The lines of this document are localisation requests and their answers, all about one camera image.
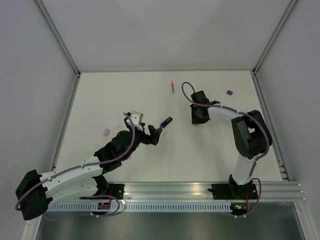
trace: white wall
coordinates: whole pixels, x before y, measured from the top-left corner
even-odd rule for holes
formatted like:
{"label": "white wall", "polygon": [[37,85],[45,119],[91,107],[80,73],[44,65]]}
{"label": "white wall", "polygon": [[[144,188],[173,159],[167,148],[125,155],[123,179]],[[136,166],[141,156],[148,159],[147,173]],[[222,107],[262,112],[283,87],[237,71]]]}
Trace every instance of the white wall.
{"label": "white wall", "polygon": [[32,0],[0,1],[0,239],[20,239],[15,190],[49,170],[75,74]]}
{"label": "white wall", "polygon": [[293,180],[320,226],[320,1],[299,1],[260,78]]}
{"label": "white wall", "polygon": [[253,69],[289,0],[43,0],[86,70]]}

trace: orange object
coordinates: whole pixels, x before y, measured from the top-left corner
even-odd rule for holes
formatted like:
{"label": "orange object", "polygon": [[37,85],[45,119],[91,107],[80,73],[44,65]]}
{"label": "orange object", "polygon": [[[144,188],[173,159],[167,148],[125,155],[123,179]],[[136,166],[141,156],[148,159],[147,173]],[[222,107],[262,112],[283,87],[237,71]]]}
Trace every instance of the orange object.
{"label": "orange object", "polygon": [[172,89],[172,94],[175,94],[174,81],[172,81],[172,80],[171,80],[171,89]]}

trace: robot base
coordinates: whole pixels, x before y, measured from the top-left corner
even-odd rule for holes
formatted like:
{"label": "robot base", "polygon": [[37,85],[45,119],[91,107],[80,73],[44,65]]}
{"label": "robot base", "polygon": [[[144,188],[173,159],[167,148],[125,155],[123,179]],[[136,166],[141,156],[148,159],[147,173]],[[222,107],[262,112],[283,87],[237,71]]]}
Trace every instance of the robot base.
{"label": "robot base", "polygon": [[232,178],[229,177],[229,183],[212,184],[208,191],[212,193],[214,200],[246,200],[247,196],[250,200],[258,199],[257,187],[253,181],[245,185],[237,185]]}

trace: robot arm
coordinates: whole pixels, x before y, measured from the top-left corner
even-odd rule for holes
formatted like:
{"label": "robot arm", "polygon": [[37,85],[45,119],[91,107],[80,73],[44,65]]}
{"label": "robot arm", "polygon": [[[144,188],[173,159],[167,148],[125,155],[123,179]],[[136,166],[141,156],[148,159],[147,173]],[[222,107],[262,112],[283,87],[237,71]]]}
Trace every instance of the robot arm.
{"label": "robot arm", "polygon": [[226,191],[230,192],[233,199],[243,199],[248,189],[253,186],[251,176],[256,165],[256,159],[267,148],[266,138],[260,127],[263,128],[267,136],[268,145],[271,146],[273,142],[261,113],[253,110],[241,116],[236,110],[223,107],[219,101],[210,102],[204,91],[194,92],[191,98],[191,102],[193,102],[190,106],[192,124],[204,124],[209,120],[215,120],[232,128],[239,156],[236,167],[229,177]]}
{"label": "robot arm", "polygon": [[15,191],[20,205],[18,209],[21,210],[23,218],[34,219],[45,213],[49,207],[61,202],[106,195],[109,184],[103,174],[120,167],[122,161],[128,159],[139,144],[158,144],[162,129],[149,125],[150,135],[147,135],[142,122],[143,114],[133,111],[127,113],[127,116],[130,119],[125,118],[124,122],[129,131],[118,132],[106,146],[91,157],[57,171],[41,174],[36,170],[29,171]]}

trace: white table surface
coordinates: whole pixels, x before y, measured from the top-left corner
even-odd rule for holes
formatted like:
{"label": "white table surface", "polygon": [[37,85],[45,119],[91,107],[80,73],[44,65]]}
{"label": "white table surface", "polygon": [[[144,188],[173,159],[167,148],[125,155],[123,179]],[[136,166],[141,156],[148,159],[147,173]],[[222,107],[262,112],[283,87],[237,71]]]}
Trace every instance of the white table surface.
{"label": "white table surface", "polygon": [[[147,126],[158,127],[169,116],[173,121],[157,146],[140,144],[121,167],[105,174],[107,181],[228,181],[239,155],[232,129],[212,120],[192,125],[190,103],[181,91],[184,81],[196,91],[204,90],[210,101],[241,111],[261,111],[249,71],[82,73],[56,168],[90,157],[126,130],[123,113],[136,111],[144,114]],[[185,88],[190,95],[192,90]],[[103,135],[106,128],[111,129],[109,136]],[[272,147],[253,175],[262,181],[282,180]]]}

